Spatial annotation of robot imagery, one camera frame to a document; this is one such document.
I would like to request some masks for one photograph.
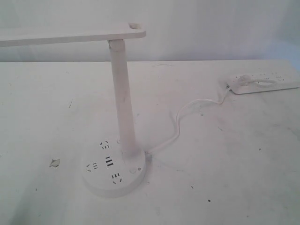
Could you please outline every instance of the white wall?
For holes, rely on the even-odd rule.
[[[127,41],[129,60],[263,58],[277,43],[300,46],[299,15],[299,0],[0,1],[0,28],[142,22],[147,37]],[[0,61],[105,60],[106,42],[0,49]]]

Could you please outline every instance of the lamp base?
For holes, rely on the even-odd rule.
[[[143,180],[145,154],[124,159],[121,145],[104,140],[95,144],[82,159],[81,173],[86,187],[96,195],[112,198],[128,194]]]

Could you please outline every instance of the table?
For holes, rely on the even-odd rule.
[[[172,136],[177,110],[218,99],[229,75],[284,67],[129,62],[139,146]],[[177,141],[147,156],[142,184],[103,199],[79,167],[89,143],[117,137],[110,62],[0,63],[0,72],[0,224],[299,224],[300,89],[230,92],[222,105],[190,106]]]

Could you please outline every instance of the table surface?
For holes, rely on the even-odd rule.
[[[129,62],[139,145],[172,136],[177,110],[217,99],[229,75],[289,67]],[[142,184],[104,199],[84,186],[80,161],[89,143],[117,140],[110,62],[0,63],[0,72],[0,224],[299,224],[300,89],[192,105],[177,141],[147,157]]]

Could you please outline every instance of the white power strip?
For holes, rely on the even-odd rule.
[[[240,81],[244,77],[250,80],[265,80],[266,82],[252,82],[246,85],[241,85]],[[300,87],[300,76],[296,70],[284,72],[259,72],[259,73],[245,73],[232,75],[227,80],[228,86],[232,88],[235,94],[248,94],[272,90],[284,90]]]

